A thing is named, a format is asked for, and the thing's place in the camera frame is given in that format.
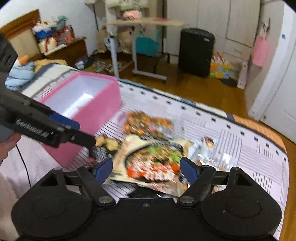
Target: black suitcase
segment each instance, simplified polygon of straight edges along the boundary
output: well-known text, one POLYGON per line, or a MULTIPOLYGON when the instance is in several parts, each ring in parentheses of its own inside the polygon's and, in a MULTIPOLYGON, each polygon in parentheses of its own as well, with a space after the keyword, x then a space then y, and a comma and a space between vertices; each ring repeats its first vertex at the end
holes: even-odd
POLYGON ((202 78, 210 73, 215 36, 198 28, 181 31, 178 68, 202 78))

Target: bed sheet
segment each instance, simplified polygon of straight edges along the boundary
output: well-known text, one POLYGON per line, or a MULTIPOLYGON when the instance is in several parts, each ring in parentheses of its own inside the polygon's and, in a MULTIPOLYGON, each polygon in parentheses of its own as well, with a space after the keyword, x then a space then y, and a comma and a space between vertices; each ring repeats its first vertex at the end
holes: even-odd
MULTIPOLYGON (((46 97, 65 79, 76 73, 68 69, 65 73, 55 74, 54 66, 55 64, 47 70, 51 73, 52 81, 41 91, 37 91, 34 99, 46 97)), ((119 112, 141 110, 150 115, 181 120, 184 130, 177 133, 179 137, 201 139, 203 136, 208 136, 218 139, 215 159, 221 160, 225 153, 233 156, 235 159, 233 166, 241 167, 278 202, 282 210, 282 220, 274 236, 279 239, 287 201, 289 165, 285 147, 278 135, 250 120, 129 80, 119 80, 119 86, 122 97, 122 107, 119 112)), ((97 135, 100 134, 124 138, 116 117, 102 126, 97 132, 97 135)), ((22 137, 18 146, 28 167, 32 184, 52 168, 60 167, 36 141, 22 137)), ((83 148, 64 171, 76 170, 87 161, 88 151, 83 148)), ((18 197, 28 190, 26 172, 16 150, 9 153, 0 171, 12 183, 18 197)), ((135 190, 135 186, 128 183, 111 183, 104 185, 104 188, 116 200, 135 190)))

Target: light blue blanket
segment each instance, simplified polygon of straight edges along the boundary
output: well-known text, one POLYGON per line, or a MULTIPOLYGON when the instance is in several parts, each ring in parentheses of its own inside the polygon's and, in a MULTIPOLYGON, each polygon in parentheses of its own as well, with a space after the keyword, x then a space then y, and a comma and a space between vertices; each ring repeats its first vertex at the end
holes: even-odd
POLYGON ((34 69, 34 62, 29 62, 23 66, 14 65, 5 81, 6 88, 17 90, 19 87, 30 82, 35 76, 34 69))

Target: drawer handle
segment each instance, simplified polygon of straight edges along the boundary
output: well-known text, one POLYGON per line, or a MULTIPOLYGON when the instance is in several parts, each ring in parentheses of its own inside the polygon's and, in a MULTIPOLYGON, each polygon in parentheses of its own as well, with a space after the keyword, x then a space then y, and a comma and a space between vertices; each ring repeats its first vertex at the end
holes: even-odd
POLYGON ((236 53, 242 53, 241 51, 239 51, 239 50, 236 50, 236 49, 234 49, 234 51, 235 51, 236 53))

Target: wooden tabletop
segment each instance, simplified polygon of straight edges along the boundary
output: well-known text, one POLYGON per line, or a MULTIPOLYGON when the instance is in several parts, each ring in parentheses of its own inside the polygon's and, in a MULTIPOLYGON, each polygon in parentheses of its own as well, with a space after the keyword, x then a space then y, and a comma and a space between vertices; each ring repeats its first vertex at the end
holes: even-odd
POLYGON ((157 18, 141 18, 138 20, 114 20, 105 23, 105 25, 113 26, 132 26, 136 24, 154 24, 161 26, 182 27, 186 25, 186 22, 178 20, 157 20, 157 18))

